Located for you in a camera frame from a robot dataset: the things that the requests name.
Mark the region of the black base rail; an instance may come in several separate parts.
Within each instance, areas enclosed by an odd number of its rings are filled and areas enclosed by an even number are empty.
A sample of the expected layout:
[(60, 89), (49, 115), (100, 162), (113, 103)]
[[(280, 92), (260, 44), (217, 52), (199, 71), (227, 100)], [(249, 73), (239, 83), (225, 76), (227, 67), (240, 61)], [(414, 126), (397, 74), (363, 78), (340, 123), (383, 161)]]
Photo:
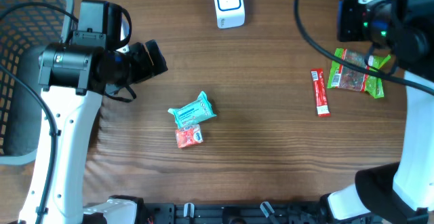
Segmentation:
[(233, 206), (198, 205), (192, 203), (175, 204), (143, 204), (139, 223), (155, 224), (313, 224), (318, 223), (317, 202), (291, 202), (289, 204), (273, 204), (272, 216), (266, 217), (259, 206), (242, 204)]

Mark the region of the grey plastic shopping basket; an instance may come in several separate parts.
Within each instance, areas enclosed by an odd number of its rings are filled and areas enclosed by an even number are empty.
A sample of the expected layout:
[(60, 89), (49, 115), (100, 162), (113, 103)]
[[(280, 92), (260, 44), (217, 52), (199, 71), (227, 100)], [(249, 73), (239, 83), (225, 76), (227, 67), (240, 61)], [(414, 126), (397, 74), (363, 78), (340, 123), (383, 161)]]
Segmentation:
[(41, 107), (38, 56), (63, 42), (73, 21), (74, 0), (1, 0), (1, 164), (35, 160)]

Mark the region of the orange snack packet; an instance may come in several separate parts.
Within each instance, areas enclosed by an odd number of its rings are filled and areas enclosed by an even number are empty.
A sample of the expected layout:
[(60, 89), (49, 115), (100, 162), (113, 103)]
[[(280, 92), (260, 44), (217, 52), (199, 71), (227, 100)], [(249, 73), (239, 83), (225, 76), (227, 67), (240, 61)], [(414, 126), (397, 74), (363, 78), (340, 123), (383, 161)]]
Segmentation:
[(182, 149), (203, 142), (203, 136), (199, 124), (187, 126), (176, 130), (176, 142), (178, 148)]

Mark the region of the white barcode scanner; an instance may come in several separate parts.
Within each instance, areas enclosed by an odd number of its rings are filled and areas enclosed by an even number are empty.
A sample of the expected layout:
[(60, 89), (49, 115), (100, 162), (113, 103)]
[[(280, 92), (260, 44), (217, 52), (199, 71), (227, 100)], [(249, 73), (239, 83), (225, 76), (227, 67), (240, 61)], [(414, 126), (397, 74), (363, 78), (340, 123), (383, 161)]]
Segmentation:
[(217, 26), (230, 29), (244, 25), (245, 8), (243, 0), (214, 0)]

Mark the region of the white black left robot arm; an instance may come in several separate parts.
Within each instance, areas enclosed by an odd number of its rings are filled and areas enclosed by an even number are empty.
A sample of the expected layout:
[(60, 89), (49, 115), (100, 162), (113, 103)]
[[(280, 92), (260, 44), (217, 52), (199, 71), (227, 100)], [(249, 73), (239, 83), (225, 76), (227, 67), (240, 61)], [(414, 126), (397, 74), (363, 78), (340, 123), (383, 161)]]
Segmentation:
[(115, 195), (83, 205), (83, 176), (92, 127), (102, 99), (118, 99), (167, 71), (155, 40), (130, 43), (122, 23), (126, 9), (108, 1), (83, 0), (77, 28), (39, 56), (36, 95), (43, 110), (31, 186), (19, 223), (142, 223), (140, 198)]

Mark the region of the green candy bag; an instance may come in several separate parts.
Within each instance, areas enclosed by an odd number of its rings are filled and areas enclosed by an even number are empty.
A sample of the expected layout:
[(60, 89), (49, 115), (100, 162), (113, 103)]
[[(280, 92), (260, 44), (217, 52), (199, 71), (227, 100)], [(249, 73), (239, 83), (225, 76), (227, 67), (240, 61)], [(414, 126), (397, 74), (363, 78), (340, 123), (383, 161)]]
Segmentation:
[[(386, 57), (371, 55), (368, 58), (368, 65), (366, 65), (364, 62), (365, 56), (359, 52), (344, 48), (337, 48), (334, 52), (334, 55), (343, 61), (347, 61), (364, 68), (369, 68), (371, 71), (374, 71), (374, 68), (382, 68), (391, 59), (390, 55)], [(384, 97), (382, 80), (380, 78), (354, 71), (353, 69), (345, 67), (336, 61), (332, 61), (327, 88), (339, 88), (356, 92), (367, 92), (373, 98)]]

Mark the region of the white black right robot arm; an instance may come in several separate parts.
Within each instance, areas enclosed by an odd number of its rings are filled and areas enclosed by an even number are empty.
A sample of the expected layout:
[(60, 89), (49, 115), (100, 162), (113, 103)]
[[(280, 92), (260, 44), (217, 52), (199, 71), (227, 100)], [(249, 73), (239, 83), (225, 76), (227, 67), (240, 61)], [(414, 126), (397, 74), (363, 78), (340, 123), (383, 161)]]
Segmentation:
[(341, 42), (386, 48), (404, 70), (407, 115), (397, 163), (361, 170), (345, 189), (325, 195), (324, 223), (375, 214), (390, 223), (426, 223), (433, 210), (433, 0), (341, 0)]

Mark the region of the red coffee stick sachet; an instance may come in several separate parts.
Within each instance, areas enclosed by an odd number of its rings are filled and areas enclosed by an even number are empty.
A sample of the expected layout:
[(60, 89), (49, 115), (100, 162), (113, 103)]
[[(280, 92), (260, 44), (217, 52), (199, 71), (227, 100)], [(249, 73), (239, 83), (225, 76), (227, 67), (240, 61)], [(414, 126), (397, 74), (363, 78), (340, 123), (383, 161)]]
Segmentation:
[(317, 115), (319, 117), (329, 117), (331, 113), (328, 107), (323, 69), (311, 69), (311, 77), (313, 79)]

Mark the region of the teal tissue pack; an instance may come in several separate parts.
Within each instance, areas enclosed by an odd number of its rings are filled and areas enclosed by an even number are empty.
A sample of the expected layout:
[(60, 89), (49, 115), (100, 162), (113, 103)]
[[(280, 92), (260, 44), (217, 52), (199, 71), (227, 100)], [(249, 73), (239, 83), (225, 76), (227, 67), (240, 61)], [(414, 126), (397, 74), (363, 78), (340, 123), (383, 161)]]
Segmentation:
[(197, 99), (188, 105), (179, 109), (170, 108), (167, 112), (174, 116), (175, 123), (179, 129), (200, 124), (205, 120), (216, 117), (208, 96), (204, 91), (201, 91)]

